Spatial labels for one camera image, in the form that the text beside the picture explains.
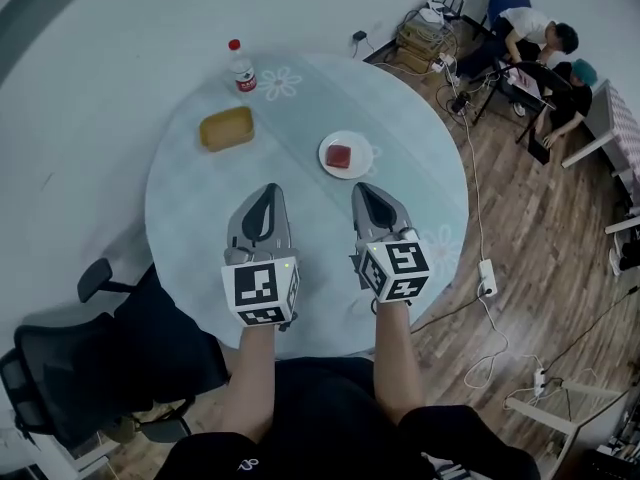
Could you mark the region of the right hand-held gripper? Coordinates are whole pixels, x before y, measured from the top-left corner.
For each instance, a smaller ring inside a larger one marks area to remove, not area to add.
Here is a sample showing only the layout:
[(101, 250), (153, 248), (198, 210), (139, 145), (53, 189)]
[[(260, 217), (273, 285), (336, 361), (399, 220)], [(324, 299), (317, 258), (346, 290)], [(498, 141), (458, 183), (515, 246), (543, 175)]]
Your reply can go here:
[(391, 232), (356, 245), (355, 270), (362, 289), (378, 302), (420, 298), (431, 277), (426, 242), (412, 227), (404, 205), (378, 186), (358, 182), (351, 194), (354, 229), (359, 237)]

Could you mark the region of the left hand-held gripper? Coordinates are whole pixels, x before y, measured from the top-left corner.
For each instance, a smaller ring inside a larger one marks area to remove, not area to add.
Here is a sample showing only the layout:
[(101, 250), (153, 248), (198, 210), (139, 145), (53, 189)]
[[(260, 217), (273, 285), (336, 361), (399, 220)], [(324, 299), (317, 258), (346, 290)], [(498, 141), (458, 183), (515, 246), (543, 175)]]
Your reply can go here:
[(284, 192), (276, 183), (254, 191), (229, 220), (232, 238), (221, 275), (229, 311), (244, 327), (288, 327), (297, 318), (298, 250), (289, 232)]

